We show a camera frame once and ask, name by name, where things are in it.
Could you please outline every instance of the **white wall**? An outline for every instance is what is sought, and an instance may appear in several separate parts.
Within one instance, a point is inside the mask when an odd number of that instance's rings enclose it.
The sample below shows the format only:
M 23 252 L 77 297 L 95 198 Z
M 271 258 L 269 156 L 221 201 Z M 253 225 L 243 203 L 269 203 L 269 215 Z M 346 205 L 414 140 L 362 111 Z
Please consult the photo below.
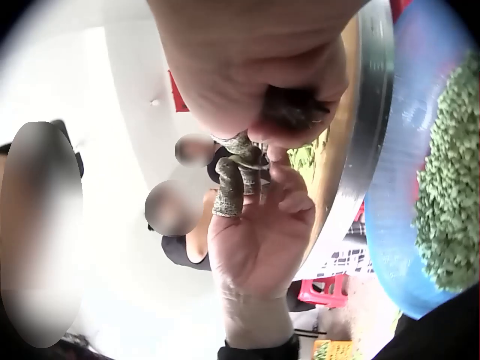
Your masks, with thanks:
M 92 14 L 113 4 L 101 3 Z M 51 18 L 0 63 L 0 144 L 28 121 L 55 118 L 66 122 L 74 145 L 83 143 L 91 271 L 75 328 L 116 360 L 214 359 L 224 334 L 210 274 L 172 264 L 143 218 L 149 190 L 178 166 L 176 139 L 199 131 L 168 104 L 154 23 L 110 17 L 105 26 L 77 24 L 60 35 L 62 26 L 64 16 Z M 155 96 L 161 106 L 152 108 Z

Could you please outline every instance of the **plaid cloth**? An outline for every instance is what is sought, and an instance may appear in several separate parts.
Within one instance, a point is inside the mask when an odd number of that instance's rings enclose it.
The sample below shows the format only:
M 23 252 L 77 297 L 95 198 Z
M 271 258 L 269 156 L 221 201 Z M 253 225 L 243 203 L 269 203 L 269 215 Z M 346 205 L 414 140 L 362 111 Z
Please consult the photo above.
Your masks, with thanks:
M 367 233 L 365 231 L 365 224 L 359 221 L 355 221 L 350 227 L 350 229 L 348 229 L 347 234 L 367 236 Z

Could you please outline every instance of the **person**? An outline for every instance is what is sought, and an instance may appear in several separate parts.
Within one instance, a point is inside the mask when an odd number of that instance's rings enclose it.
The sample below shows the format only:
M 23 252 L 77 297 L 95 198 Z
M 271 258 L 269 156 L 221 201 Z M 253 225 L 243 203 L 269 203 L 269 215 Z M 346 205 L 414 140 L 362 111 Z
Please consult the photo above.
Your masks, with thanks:
M 52 122 L 58 126 L 64 133 L 67 140 L 70 141 L 66 127 L 61 120 Z M 10 151 L 11 143 L 0 146 L 0 195 L 3 183 L 3 173 L 7 161 L 7 155 Z M 80 171 L 80 178 L 84 175 L 84 164 L 80 153 L 76 153 L 77 164 Z M 0 298 L 0 337 L 9 342 L 10 347 L 21 348 L 21 353 L 28 359 L 45 359 L 45 360 L 65 360 L 65 359 L 82 359 L 82 360 L 112 360 L 93 352 L 92 346 L 88 339 L 83 335 L 66 333 L 65 336 L 55 345 L 46 348 L 34 348 L 27 345 L 14 329 L 8 315 L 5 311 L 3 298 Z

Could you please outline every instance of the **finger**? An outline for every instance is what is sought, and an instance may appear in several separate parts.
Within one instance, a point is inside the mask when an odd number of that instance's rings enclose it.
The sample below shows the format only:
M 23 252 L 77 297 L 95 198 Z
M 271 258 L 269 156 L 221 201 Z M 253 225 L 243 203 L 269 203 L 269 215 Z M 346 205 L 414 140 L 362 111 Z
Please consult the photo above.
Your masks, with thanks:
M 275 182 L 275 185 L 282 189 L 307 192 L 305 180 L 290 166 L 272 163 L 270 168 L 270 176 Z
M 309 226 L 315 222 L 315 204 L 305 192 L 288 192 L 278 209 Z
M 288 214 L 298 213 L 315 207 L 313 201 L 303 191 L 288 192 L 278 204 L 278 208 Z
M 269 146 L 267 150 L 267 156 L 271 162 L 275 162 L 285 166 L 290 165 L 287 150 L 283 147 Z
M 223 157 L 215 166 L 220 186 L 215 198 L 212 214 L 223 217 L 239 216 L 243 208 L 243 180 L 237 164 Z

